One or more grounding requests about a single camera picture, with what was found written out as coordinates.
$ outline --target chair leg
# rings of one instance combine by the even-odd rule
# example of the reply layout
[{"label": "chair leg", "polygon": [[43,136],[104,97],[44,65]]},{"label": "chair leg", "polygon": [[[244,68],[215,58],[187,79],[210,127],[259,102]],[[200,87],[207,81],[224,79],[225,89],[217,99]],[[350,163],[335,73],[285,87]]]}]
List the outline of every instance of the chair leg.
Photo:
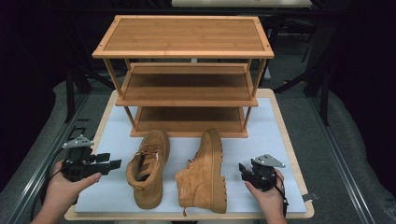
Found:
[{"label": "chair leg", "polygon": [[303,59],[301,60],[302,63],[305,62],[306,55],[308,55],[309,50],[311,49],[312,42],[314,42],[315,34],[312,34],[308,38],[308,46],[306,47]]}]

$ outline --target shoe rack shelf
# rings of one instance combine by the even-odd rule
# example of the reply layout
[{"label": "shoe rack shelf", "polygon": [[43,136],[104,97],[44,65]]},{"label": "shoe rack shelf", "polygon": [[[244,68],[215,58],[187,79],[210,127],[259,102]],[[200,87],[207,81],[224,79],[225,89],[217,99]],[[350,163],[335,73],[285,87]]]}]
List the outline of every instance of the shoe rack shelf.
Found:
[{"label": "shoe rack shelf", "polygon": [[[131,136],[248,137],[266,60],[274,57],[257,17],[116,16],[93,58],[103,59],[132,123]],[[245,59],[245,63],[131,63],[130,59]],[[110,59],[128,68],[120,84]],[[254,82],[249,72],[260,59]],[[136,106],[132,115],[129,106]]]}]

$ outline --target boot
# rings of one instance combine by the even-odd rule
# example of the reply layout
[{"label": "boot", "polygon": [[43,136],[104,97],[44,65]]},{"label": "boot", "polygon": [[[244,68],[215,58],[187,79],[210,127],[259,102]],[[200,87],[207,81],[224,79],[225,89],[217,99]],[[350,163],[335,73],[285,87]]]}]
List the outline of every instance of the boot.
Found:
[{"label": "boot", "polygon": [[126,178],[134,189],[134,200],[143,209],[155,208],[163,198],[163,167],[169,157],[169,137],[152,130],[129,161]]},{"label": "boot", "polygon": [[181,207],[201,207],[222,214],[226,212],[225,178],[220,175],[222,156],[218,132],[210,129],[203,133],[195,158],[175,175]]}]

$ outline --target hand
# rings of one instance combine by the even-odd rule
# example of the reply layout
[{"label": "hand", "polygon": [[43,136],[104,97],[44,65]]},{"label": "hand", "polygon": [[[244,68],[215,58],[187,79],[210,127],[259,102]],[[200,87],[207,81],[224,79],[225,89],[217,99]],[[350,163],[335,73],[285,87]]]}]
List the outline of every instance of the hand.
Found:
[{"label": "hand", "polygon": [[[276,185],[282,191],[282,182],[283,182],[283,175],[275,169],[278,178],[276,179]],[[247,189],[250,193],[256,198],[259,203],[260,209],[262,213],[265,215],[268,223],[287,223],[285,217],[283,216],[283,198],[280,195],[279,191],[276,188],[272,188],[265,192],[262,192],[259,189],[256,189],[251,185],[249,182],[245,182]]]},{"label": "hand", "polygon": [[43,207],[32,223],[56,223],[66,214],[78,195],[87,187],[98,182],[102,174],[91,175],[78,182],[71,182],[58,171],[62,169],[62,162],[58,161],[53,168],[54,177],[49,182]]}]

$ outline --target camera mount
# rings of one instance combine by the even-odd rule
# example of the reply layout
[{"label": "camera mount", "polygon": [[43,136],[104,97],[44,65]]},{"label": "camera mount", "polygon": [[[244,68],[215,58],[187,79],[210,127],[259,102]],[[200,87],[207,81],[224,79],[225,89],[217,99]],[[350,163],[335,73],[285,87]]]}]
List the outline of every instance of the camera mount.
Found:
[{"label": "camera mount", "polygon": [[264,154],[250,160],[251,170],[246,169],[239,163],[239,171],[242,172],[242,179],[250,182],[256,189],[267,191],[276,185],[276,172],[274,167],[286,167],[284,163],[278,161],[269,154]]},{"label": "camera mount", "polygon": [[95,173],[108,175],[111,170],[119,169],[121,160],[109,161],[110,153],[92,154],[93,141],[81,135],[63,145],[66,156],[62,163],[64,178],[76,182]]}]

